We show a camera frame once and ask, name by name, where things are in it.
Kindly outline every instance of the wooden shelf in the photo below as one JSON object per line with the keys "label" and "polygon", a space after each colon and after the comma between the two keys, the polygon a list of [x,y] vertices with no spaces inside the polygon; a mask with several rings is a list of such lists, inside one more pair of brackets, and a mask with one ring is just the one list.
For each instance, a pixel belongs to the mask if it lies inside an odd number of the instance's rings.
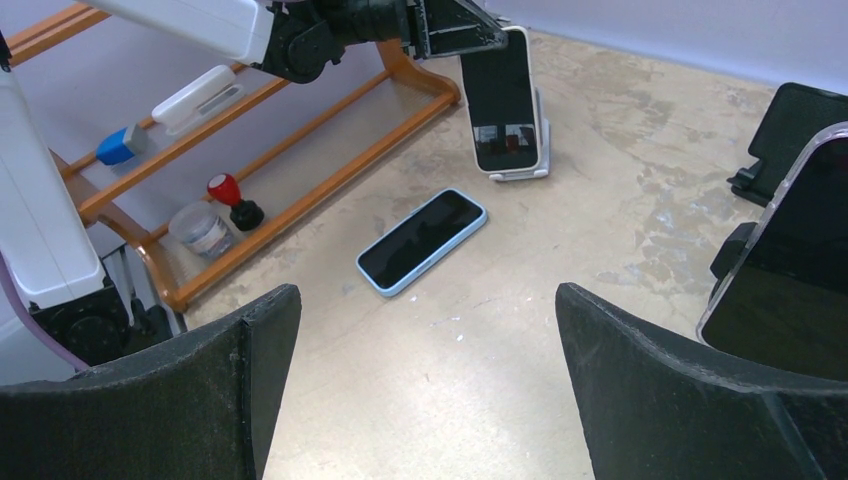
{"label": "wooden shelf", "polygon": [[[13,37],[10,47],[20,55],[20,63],[107,17],[90,7],[75,5]],[[207,262],[192,254],[168,234],[167,225],[146,231],[113,201],[289,85],[286,80],[274,79],[260,87],[103,189],[82,176],[82,171],[96,162],[93,152],[71,164],[54,154],[80,218],[87,226],[104,223],[123,237],[150,270],[162,299],[173,309],[185,311],[200,292],[293,227],[415,130],[459,102],[456,84],[422,69],[403,54],[399,42],[378,44],[378,50],[383,72],[235,174],[245,198],[265,210],[266,220],[249,235],[237,233],[238,243],[216,261]],[[231,68],[238,73],[246,67],[235,64]],[[155,122],[148,117],[140,125],[149,129]],[[295,188],[281,191],[281,178],[298,181]],[[227,219],[227,208],[213,205]]]}

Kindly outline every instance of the clear plastic container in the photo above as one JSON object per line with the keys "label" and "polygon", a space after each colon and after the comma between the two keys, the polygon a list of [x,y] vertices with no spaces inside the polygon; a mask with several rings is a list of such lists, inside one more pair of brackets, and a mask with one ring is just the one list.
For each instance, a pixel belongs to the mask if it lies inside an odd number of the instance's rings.
{"label": "clear plastic container", "polygon": [[168,232],[208,260],[220,257],[236,243],[230,227],[206,202],[192,203],[180,210],[168,224]]}

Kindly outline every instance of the phone in stand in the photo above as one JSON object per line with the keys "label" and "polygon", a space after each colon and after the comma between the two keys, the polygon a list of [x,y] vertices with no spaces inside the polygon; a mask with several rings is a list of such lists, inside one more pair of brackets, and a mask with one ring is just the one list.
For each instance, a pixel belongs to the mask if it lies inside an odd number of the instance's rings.
{"label": "phone in stand", "polygon": [[698,324],[725,353],[848,381],[848,123],[810,142]]}
{"label": "phone in stand", "polygon": [[550,126],[533,82],[530,37],[523,27],[503,30],[506,48],[460,57],[477,167],[493,180],[544,177]]}

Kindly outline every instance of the light blue phone case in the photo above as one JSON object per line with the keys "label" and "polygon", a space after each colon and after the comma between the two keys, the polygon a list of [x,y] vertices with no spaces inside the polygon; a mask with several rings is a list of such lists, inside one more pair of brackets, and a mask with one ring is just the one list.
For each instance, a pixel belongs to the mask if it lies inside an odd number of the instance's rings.
{"label": "light blue phone case", "polygon": [[[439,197],[439,195],[441,195],[441,194],[443,194],[443,193],[445,193],[445,192],[448,192],[448,191],[456,192],[459,196],[461,196],[462,198],[466,199],[468,202],[470,202],[470,203],[472,203],[472,204],[476,205],[478,208],[480,208],[480,210],[483,212],[483,214],[482,214],[482,215],[480,215],[480,216],[477,218],[477,220],[474,220],[474,221],[473,221],[470,225],[468,225],[467,227],[465,227],[465,228],[464,228],[461,232],[457,233],[457,234],[456,234],[456,236],[454,236],[454,237],[453,237],[453,238],[451,238],[449,241],[447,241],[444,245],[442,245],[442,246],[441,246],[441,248],[439,248],[438,250],[436,250],[436,251],[435,251],[432,255],[430,255],[429,257],[427,257],[427,259],[426,259],[426,260],[424,260],[423,262],[421,262],[421,264],[420,264],[420,265],[418,265],[417,267],[415,267],[414,269],[412,269],[412,271],[411,271],[408,275],[406,275],[405,277],[403,277],[403,278],[402,278],[402,279],[401,279],[398,283],[396,283],[395,285],[392,285],[392,286],[391,286],[391,287],[389,287],[389,288],[380,288],[380,286],[379,286],[379,285],[377,285],[377,282],[375,282],[375,281],[374,281],[374,279],[372,279],[372,278],[368,275],[368,273],[367,273],[367,272],[366,272],[366,271],[362,268],[362,266],[360,266],[360,264],[359,264],[359,260],[360,260],[360,258],[362,258],[362,255],[364,255],[364,254],[365,254],[365,252],[367,252],[368,250],[371,250],[372,248],[374,248],[374,246],[375,246],[375,245],[377,245],[378,243],[380,243],[380,241],[381,241],[381,240],[383,240],[383,238],[385,238],[386,236],[388,236],[389,234],[391,234],[392,232],[394,232],[395,230],[397,230],[397,229],[398,229],[401,225],[403,225],[403,224],[404,224],[404,223],[406,223],[406,222],[407,222],[410,218],[412,218],[412,216],[414,216],[416,213],[418,213],[418,211],[419,211],[419,210],[421,210],[422,208],[424,208],[425,206],[427,206],[428,204],[430,204],[430,202],[432,202],[433,200],[435,200],[436,198],[438,198],[438,197]],[[475,202],[475,201],[474,201],[471,197],[469,197],[468,195],[466,195],[466,194],[464,194],[464,193],[460,192],[459,190],[457,190],[457,189],[455,189],[455,188],[446,188],[446,189],[442,190],[441,192],[437,193],[436,195],[434,195],[434,196],[433,196],[430,200],[427,200],[426,202],[424,202],[424,204],[423,204],[423,205],[421,205],[420,207],[418,207],[418,208],[416,208],[415,210],[413,210],[413,211],[412,211],[412,213],[410,213],[410,214],[409,214],[406,218],[404,218],[404,219],[403,219],[400,223],[398,223],[397,225],[395,225],[395,227],[394,227],[394,228],[392,228],[392,229],[391,229],[391,230],[389,230],[386,234],[384,234],[382,237],[380,237],[379,239],[377,239],[377,241],[375,241],[374,243],[372,243],[371,245],[369,245],[369,246],[368,246],[368,248],[366,248],[366,249],[365,249],[362,253],[360,253],[360,254],[359,254],[359,256],[358,256],[358,257],[356,257],[356,268],[357,268],[357,269],[359,269],[359,271],[362,273],[362,275],[363,275],[363,276],[364,276],[364,277],[368,280],[368,282],[369,282],[369,283],[370,283],[370,284],[371,284],[371,285],[372,285],[372,286],[373,286],[373,287],[377,290],[377,292],[379,292],[379,293],[380,293],[380,295],[382,295],[382,296],[384,296],[384,297],[394,297],[395,295],[397,295],[397,294],[399,294],[400,292],[402,292],[402,291],[403,291],[406,287],[408,287],[408,286],[409,286],[412,282],[414,282],[414,281],[415,281],[418,277],[420,277],[421,275],[423,275],[423,274],[424,274],[424,272],[426,272],[427,270],[429,270],[429,269],[430,269],[430,267],[432,267],[433,265],[435,265],[435,264],[436,264],[436,262],[438,262],[438,261],[439,261],[439,260],[441,260],[441,259],[442,259],[445,255],[447,255],[448,253],[450,253],[450,252],[451,252],[454,248],[458,247],[458,246],[459,246],[459,245],[460,245],[463,241],[465,241],[465,239],[466,239],[466,238],[470,237],[470,236],[471,236],[472,234],[474,234],[474,232],[476,232],[477,230],[480,230],[480,227],[482,227],[483,225],[485,225],[485,224],[486,224],[486,221],[487,221],[488,219],[489,219],[489,214],[486,212],[486,209],[485,209],[485,208],[483,208],[483,206],[482,206],[482,205],[480,205],[479,203]]]}

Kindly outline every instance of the wooden shelf frame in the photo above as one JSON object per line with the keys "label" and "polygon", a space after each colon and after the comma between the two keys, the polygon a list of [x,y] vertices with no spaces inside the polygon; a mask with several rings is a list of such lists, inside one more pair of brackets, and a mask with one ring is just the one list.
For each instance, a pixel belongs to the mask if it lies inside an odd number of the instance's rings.
{"label": "wooden shelf frame", "polygon": [[[13,57],[13,62],[20,64],[96,25],[108,16],[108,14],[84,5],[77,4],[69,7],[12,37],[9,42],[10,48],[13,55],[17,57],[17,59]],[[113,202],[114,199],[168,163],[178,159],[189,149],[259,105],[274,93],[288,86],[288,81],[274,79],[260,87],[104,189],[97,189],[82,176],[82,171],[96,161],[94,152],[70,164],[54,154],[56,166],[71,193],[71,197],[74,199],[80,218],[86,226],[101,222],[121,236],[141,256],[150,271],[153,283],[161,298],[174,310],[184,312],[191,300],[199,293],[232,272],[260,248],[292,227],[298,220],[356,178],[358,174],[365,171],[394,146],[441,112],[452,105],[456,105],[461,99],[459,88],[452,80],[428,72],[410,60],[402,52],[399,42],[381,43],[377,45],[377,48],[385,67],[384,71],[247,164],[234,175],[235,178],[242,181],[258,172],[384,82],[397,82],[419,91],[425,91],[431,94],[433,99],[365,151],[359,153],[341,169],[330,175],[308,194],[286,208],[281,214],[266,220],[259,229],[252,232],[185,284],[178,284],[171,271],[167,259],[168,254],[160,243],[160,240],[168,233],[167,225],[162,225],[149,232],[117,207]],[[235,64],[231,68],[238,73],[246,67]],[[142,128],[148,129],[155,125],[155,122],[152,118],[147,117],[139,124]],[[209,201],[211,199],[207,196],[204,200]]]}

